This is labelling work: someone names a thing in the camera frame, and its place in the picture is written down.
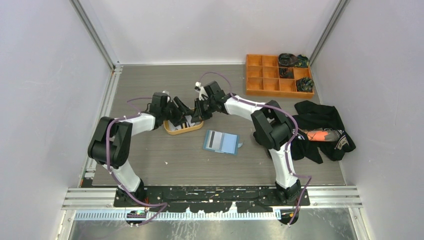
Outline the dark rolled sock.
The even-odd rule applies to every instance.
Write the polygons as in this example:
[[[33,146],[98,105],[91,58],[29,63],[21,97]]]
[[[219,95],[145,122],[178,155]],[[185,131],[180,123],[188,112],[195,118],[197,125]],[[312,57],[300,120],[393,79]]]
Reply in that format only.
[[[292,53],[281,53],[277,58],[279,67],[294,67],[298,64],[299,59]]]

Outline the blue leather card holder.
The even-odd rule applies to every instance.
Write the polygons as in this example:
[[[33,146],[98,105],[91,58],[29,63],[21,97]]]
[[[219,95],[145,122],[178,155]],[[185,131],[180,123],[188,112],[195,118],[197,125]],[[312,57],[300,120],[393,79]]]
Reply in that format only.
[[[222,137],[222,140],[221,140],[220,150],[211,150],[211,149],[205,148],[206,139],[207,139],[207,136],[208,136],[208,131],[206,132],[206,135],[205,135],[205,138],[204,138],[204,143],[203,143],[203,146],[202,146],[202,148],[204,150],[210,151],[210,152],[215,152],[215,153],[228,154],[228,155],[237,155],[238,154],[238,149],[243,145],[243,143],[240,142],[239,135],[222,132],[223,137]]]

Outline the orange oval plastic tray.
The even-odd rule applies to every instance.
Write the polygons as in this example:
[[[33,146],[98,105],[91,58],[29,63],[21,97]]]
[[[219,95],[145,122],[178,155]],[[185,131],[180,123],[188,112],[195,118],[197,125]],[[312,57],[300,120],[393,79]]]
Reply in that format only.
[[[170,131],[169,123],[168,123],[169,117],[168,117],[167,120],[163,121],[163,125],[164,125],[164,129],[166,130],[166,132],[170,135],[179,135],[179,134],[184,134],[184,133],[196,131],[196,130],[201,129],[204,125],[204,122],[200,121],[199,125],[196,125],[196,126],[193,126],[193,127],[188,127],[188,128],[182,129],[182,130]]]

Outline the green patterned rolled sock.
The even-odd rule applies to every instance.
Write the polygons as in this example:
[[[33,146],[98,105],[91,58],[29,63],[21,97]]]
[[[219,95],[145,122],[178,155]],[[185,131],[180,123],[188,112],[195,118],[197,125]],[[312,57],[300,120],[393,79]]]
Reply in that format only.
[[[310,60],[307,56],[305,56],[303,54],[299,54],[296,57],[297,57],[297,62],[296,62],[295,67],[297,67],[297,68],[308,68],[310,66]]]

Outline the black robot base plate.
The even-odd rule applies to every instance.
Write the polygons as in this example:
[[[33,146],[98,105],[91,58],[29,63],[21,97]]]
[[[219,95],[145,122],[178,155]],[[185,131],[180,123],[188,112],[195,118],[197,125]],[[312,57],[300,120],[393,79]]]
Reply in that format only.
[[[235,206],[238,213],[268,213],[274,207],[308,206],[310,201],[302,190],[284,193],[279,186],[147,186],[126,193],[118,188],[114,207],[138,207],[140,202],[153,205],[158,211],[166,203],[169,213],[226,213]]]

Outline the white card with black stripe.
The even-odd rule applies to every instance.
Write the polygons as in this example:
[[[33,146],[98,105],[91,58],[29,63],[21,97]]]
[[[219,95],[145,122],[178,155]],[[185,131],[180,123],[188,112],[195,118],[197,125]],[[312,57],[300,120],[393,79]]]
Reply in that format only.
[[[223,133],[215,130],[207,132],[205,148],[209,150],[219,151],[222,145]]]

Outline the orange compartment organizer box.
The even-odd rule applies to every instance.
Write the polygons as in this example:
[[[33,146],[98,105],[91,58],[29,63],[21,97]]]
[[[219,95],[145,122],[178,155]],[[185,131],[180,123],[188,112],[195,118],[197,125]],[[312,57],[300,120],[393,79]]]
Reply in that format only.
[[[310,67],[293,68],[294,79],[280,78],[277,55],[247,54],[245,57],[245,93],[250,96],[311,99],[313,92],[298,92],[296,80],[312,78]]]

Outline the black sock in compartment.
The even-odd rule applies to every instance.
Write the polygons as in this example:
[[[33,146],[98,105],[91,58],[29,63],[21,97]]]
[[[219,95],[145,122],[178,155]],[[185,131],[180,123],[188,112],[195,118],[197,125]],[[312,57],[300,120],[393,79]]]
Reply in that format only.
[[[279,67],[278,73],[281,79],[294,79],[294,72],[292,67]]]

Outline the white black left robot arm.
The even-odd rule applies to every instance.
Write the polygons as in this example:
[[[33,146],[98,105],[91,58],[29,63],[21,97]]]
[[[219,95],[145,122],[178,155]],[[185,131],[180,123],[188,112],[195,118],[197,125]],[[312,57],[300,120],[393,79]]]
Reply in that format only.
[[[171,98],[165,92],[154,93],[150,100],[145,110],[139,109],[132,117],[101,117],[87,149],[88,157],[109,171],[135,207],[145,202],[146,191],[129,161],[132,137],[156,130],[165,121],[181,124],[194,113],[178,97]]]

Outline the aluminium frame rail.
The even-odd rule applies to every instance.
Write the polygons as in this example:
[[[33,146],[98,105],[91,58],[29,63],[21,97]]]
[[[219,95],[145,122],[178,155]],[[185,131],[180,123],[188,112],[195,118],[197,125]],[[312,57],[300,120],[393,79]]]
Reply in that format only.
[[[231,202],[223,210],[207,213],[205,210],[194,211],[186,207],[181,212],[164,210],[157,213],[145,207],[114,207],[114,188],[70,188],[62,205],[63,211],[75,211],[77,220],[124,220],[142,222],[148,219],[156,221],[218,221],[218,220],[280,220],[288,216],[293,206],[271,206],[265,210],[241,210],[236,202]],[[304,199],[309,204],[300,209],[360,209],[363,207],[358,192],[351,186],[332,186],[329,189],[311,187]]]

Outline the green black rolled sock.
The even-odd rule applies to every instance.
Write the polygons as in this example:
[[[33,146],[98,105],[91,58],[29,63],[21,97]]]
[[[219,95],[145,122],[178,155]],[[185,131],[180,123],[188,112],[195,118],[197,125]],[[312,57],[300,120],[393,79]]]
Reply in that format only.
[[[295,81],[296,90],[303,93],[312,93],[315,82],[310,77],[302,77]]]

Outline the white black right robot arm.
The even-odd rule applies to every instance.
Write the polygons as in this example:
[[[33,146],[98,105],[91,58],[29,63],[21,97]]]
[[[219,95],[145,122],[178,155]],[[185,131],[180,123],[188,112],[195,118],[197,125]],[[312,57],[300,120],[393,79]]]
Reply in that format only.
[[[279,104],[274,100],[268,103],[256,102],[225,93],[216,81],[206,85],[196,82],[194,89],[199,96],[194,101],[193,120],[205,121],[218,112],[252,122],[255,141],[268,150],[274,165],[275,194],[281,204],[291,205],[301,192],[301,183],[295,175],[290,152],[293,125],[280,111]]]

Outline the black t-shirt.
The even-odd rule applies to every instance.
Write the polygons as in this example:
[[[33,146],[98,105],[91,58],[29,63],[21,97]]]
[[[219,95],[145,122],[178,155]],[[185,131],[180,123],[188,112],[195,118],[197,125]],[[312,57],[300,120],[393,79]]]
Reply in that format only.
[[[356,145],[346,132],[338,110],[309,100],[294,105],[296,114],[288,117],[293,125],[289,140],[293,160],[308,158],[322,164],[324,154],[332,161],[340,161]]]

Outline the silver VIP card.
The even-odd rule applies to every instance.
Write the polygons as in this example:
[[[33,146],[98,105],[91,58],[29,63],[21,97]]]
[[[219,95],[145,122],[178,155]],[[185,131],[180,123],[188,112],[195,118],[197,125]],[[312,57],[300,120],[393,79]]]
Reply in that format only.
[[[184,119],[177,125],[173,124],[170,120],[168,121],[168,126],[171,132],[194,127],[199,124],[199,122],[192,122],[192,117],[190,115],[184,116]]]

